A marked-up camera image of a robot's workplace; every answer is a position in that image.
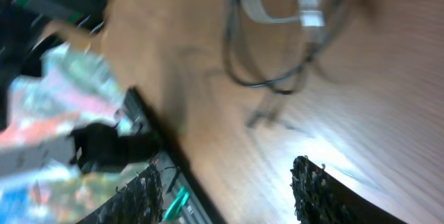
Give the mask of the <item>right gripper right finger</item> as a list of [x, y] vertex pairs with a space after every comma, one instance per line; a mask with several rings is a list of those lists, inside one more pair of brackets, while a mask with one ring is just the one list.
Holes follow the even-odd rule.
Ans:
[[295, 215], [302, 224], [405, 224], [362, 198], [306, 156], [291, 169]]

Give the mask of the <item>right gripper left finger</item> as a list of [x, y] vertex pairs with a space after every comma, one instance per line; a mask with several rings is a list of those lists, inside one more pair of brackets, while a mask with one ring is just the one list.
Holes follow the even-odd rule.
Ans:
[[162, 221], [162, 181], [149, 164], [78, 224], [157, 224]]

